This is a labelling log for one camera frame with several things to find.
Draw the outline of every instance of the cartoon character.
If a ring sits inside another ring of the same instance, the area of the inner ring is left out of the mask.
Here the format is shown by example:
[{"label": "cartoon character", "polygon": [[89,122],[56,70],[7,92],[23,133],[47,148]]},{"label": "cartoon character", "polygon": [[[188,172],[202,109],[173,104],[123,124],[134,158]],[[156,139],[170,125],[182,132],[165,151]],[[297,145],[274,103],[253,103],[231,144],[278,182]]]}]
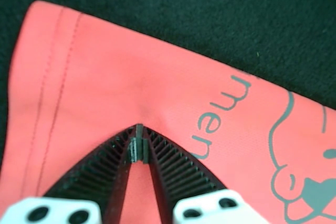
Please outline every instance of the cartoon character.
[{"label": "cartoon character", "polygon": [[335,129],[326,129],[324,107],[307,111],[304,98],[298,96],[302,100],[295,104],[294,95],[288,94],[288,106],[269,132],[276,168],[272,192],[284,203],[287,223],[316,217],[336,220]]}]

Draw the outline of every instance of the hole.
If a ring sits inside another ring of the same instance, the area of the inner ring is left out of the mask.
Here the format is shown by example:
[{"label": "hole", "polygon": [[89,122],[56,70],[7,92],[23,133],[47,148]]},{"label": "hole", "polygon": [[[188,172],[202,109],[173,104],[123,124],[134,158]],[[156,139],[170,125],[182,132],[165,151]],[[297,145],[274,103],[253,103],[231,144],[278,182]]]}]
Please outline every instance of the hole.
[{"label": "hole", "polygon": [[237,203],[233,199],[223,198],[219,200],[219,205],[222,208],[227,208],[227,207],[236,207]]},{"label": "hole", "polygon": [[183,216],[185,218],[195,218],[201,216],[202,213],[195,209],[188,209],[183,212]]},{"label": "hole", "polygon": [[30,212],[30,214],[28,215],[28,221],[35,222],[35,221],[42,220],[43,218],[45,218],[48,211],[49,211],[48,207],[45,207],[45,206],[38,207]]},{"label": "hole", "polygon": [[89,213],[86,210],[79,210],[74,212],[70,218],[69,223],[70,224],[82,224],[86,222],[89,218]]}]

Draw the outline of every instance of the seam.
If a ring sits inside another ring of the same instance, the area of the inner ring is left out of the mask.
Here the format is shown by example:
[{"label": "seam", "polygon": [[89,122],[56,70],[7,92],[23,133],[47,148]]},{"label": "seam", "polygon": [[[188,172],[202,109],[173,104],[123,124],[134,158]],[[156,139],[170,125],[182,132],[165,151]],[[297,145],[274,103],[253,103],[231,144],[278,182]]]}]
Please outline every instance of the seam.
[{"label": "seam", "polygon": [[39,192],[39,189],[40,189],[40,186],[41,186],[41,180],[43,178],[43,174],[44,174],[44,170],[45,170],[45,164],[46,164],[46,159],[47,159],[47,155],[48,155],[49,148],[50,148],[50,142],[51,142],[51,138],[53,136],[53,132],[54,132],[57,116],[58,116],[59,106],[60,106],[60,102],[61,102],[61,99],[62,99],[64,86],[65,86],[65,81],[67,79],[70,59],[71,59],[71,55],[72,55],[72,51],[73,51],[73,45],[74,45],[74,42],[75,42],[75,39],[76,39],[77,30],[78,30],[78,26],[79,26],[79,22],[80,22],[81,17],[82,17],[82,13],[79,13],[79,15],[77,17],[77,20],[76,20],[75,27],[73,29],[74,31],[73,31],[73,34],[72,34],[72,39],[71,39],[70,47],[69,47],[68,54],[67,54],[64,73],[63,73],[62,81],[61,81],[61,87],[60,87],[60,90],[59,90],[59,93],[58,93],[56,109],[55,109],[55,112],[54,112],[54,117],[52,119],[51,128],[50,128],[49,135],[48,135],[47,147],[46,147],[46,150],[45,150],[45,153],[44,153],[44,157],[43,157],[43,161],[42,161],[42,167],[41,167],[38,182],[37,182],[36,195],[38,195],[38,192]]},{"label": "seam", "polygon": [[27,172],[28,172],[28,165],[30,163],[30,159],[31,159],[31,154],[33,152],[33,146],[34,146],[34,141],[36,139],[36,132],[37,132],[37,126],[39,123],[39,119],[40,119],[40,115],[41,115],[41,109],[42,109],[42,104],[43,104],[43,98],[44,98],[44,91],[45,91],[45,85],[46,85],[46,79],[50,73],[50,68],[51,68],[51,61],[54,55],[54,49],[55,49],[55,38],[56,38],[56,33],[61,21],[61,17],[64,11],[64,7],[60,10],[57,20],[56,20],[56,24],[55,24],[55,28],[54,31],[52,33],[52,41],[50,43],[50,51],[49,51],[49,55],[48,55],[48,59],[47,59],[47,64],[44,70],[44,74],[42,77],[42,83],[41,83],[41,88],[40,88],[40,92],[39,92],[39,98],[38,98],[38,104],[37,104],[37,114],[36,114],[36,118],[35,118],[35,122],[34,122],[34,128],[33,128],[33,135],[31,137],[31,141],[30,141],[30,145],[29,145],[29,153],[28,153],[28,159],[26,162],[26,166],[25,166],[25,171],[24,171],[24,177],[23,177],[23,183],[21,186],[21,191],[20,191],[20,196],[21,198],[23,197],[24,194],[24,187],[25,187],[25,182],[27,179]]}]

